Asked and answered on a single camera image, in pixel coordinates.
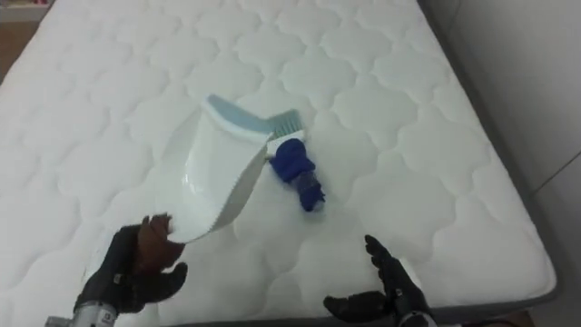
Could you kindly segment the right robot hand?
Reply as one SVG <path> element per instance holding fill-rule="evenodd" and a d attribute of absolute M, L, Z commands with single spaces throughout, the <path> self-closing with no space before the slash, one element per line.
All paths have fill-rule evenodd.
<path fill-rule="evenodd" d="M 383 291 L 360 292 L 347 297 L 328 295 L 323 300 L 327 311 L 348 323 L 388 319 L 398 327 L 436 327 L 423 291 L 412 281 L 401 260 L 375 237 L 366 234 L 364 240 Z"/>

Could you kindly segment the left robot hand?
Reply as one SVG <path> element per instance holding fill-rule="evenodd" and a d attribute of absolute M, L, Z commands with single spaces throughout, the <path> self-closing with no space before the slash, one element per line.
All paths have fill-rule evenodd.
<path fill-rule="evenodd" d="M 118 314 L 138 313 L 147 304 L 173 297 L 186 281 L 188 265 L 178 261 L 185 245 L 168 240 L 171 219 L 161 213 L 120 228 L 74 309 L 99 302 Z"/>

